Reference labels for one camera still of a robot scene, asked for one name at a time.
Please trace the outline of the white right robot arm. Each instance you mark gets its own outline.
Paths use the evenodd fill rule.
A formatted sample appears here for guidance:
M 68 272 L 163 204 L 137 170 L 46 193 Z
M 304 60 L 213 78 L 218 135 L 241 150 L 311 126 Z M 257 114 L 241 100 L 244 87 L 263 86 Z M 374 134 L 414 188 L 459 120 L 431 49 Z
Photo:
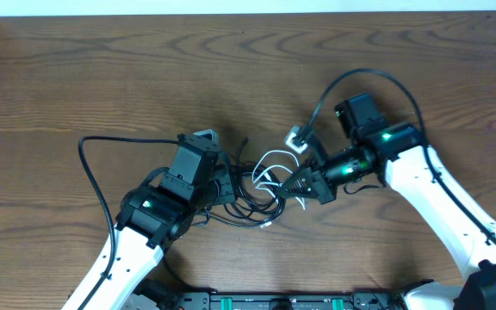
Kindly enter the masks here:
M 419 282 L 393 296 L 391 308 L 496 309 L 496 220 L 451 176 L 423 132 L 409 123 L 390 124 L 370 95 L 341 102 L 335 113 L 350 146 L 328 154 L 310 126 L 293 127 L 286 146 L 310 155 L 280 186 L 280 196 L 326 204 L 339 187 L 375 174 L 418 211 L 464 282 Z

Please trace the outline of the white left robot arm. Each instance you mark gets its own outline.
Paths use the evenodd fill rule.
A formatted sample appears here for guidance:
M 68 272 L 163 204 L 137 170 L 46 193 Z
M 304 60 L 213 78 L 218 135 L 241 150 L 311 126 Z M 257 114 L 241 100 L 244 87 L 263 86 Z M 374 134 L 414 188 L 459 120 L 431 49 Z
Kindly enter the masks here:
M 66 309 L 136 308 L 136 288 L 205 208 L 234 198 L 230 162 L 211 129 L 181 134 L 169 167 L 153 170 L 122 199 L 109 235 Z

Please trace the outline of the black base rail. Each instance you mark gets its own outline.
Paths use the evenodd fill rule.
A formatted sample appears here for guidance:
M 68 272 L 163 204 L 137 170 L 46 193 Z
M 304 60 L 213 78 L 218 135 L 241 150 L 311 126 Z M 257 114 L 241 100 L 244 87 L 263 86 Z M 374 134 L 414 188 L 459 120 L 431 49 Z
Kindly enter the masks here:
M 176 291 L 145 279 L 135 290 L 159 309 L 176 310 L 403 310 L 400 297 L 388 291 L 357 290 L 340 294 L 219 293 L 208 289 Z

